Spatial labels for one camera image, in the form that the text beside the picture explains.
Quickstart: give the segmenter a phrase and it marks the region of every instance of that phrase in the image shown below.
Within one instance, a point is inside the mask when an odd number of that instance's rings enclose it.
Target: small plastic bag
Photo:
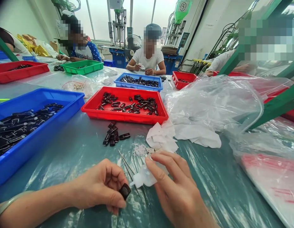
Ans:
[[[93,81],[86,76],[76,74],[73,75],[69,82],[62,86],[63,90],[82,92],[84,93],[84,98],[90,98],[94,94]]]

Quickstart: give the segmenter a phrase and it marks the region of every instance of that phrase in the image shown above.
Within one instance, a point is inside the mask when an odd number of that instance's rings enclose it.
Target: clear plastic bag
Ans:
[[[261,96],[245,81],[226,75],[202,77],[165,97],[173,124],[199,124],[214,131],[244,132],[262,115]]]
[[[76,74],[70,78],[69,82],[66,82],[63,86],[63,90],[82,92],[84,93],[84,98],[90,98],[94,94],[93,82],[90,78],[86,76]]]
[[[283,224],[294,228],[294,150],[271,133],[242,134],[229,144]]]

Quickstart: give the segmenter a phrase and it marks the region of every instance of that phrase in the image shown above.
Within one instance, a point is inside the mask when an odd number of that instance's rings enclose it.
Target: white tissue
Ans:
[[[192,143],[204,147],[220,148],[222,142],[213,129],[200,124],[180,124],[175,125],[176,139],[190,139]]]
[[[178,149],[175,130],[170,120],[163,122],[162,126],[156,123],[148,132],[146,141],[150,147],[174,153]]]

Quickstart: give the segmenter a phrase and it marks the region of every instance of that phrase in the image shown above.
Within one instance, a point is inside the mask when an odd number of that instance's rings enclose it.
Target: table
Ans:
[[[108,68],[87,75],[101,87]],[[66,73],[50,72],[0,85],[0,98],[14,98],[40,87],[60,89],[70,78]],[[164,83],[164,93],[175,89],[173,82]],[[103,147],[109,121],[90,120],[79,111],[44,150],[25,163],[6,183],[0,186],[0,203],[28,190],[39,190],[72,180],[94,164],[108,158],[124,168],[118,149],[131,168],[138,172],[144,160],[133,157],[132,143],[146,144],[151,125],[118,122],[119,133],[131,134],[115,147]],[[177,153],[189,164],[205,204],[221,227],[284,227],[263,197],[237,164],[225,135],[220,134],[220,149],[205,148],[179,140]],[[153,187],[132,189],[127,208],[118,217],[107,213],[104,206],[87,210],[68,208],[45,221],[40,227],[172,227],[164,215]]]

